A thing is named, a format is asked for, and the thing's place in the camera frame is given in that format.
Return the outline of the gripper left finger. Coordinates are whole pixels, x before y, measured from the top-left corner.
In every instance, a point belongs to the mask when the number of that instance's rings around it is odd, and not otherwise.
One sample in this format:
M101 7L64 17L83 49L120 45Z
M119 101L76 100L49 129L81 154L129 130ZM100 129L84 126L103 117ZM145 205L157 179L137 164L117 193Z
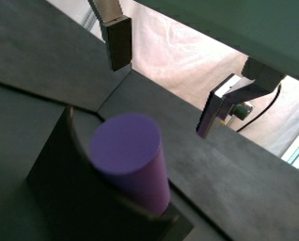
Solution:
M120 70L132 60L132 19L123 14L119 0L88 0L105 41L109 66Z

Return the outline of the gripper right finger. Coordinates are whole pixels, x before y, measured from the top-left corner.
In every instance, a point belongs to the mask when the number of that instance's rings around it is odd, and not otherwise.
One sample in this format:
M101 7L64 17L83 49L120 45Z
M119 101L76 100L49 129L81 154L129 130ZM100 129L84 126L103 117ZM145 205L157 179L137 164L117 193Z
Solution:
M243 120L252 111L247 102L268 95L284 77L281 72L248 57L241 76L232 73L209 91L196 127L197 135L207 137L215 120L224 121L228 116Z

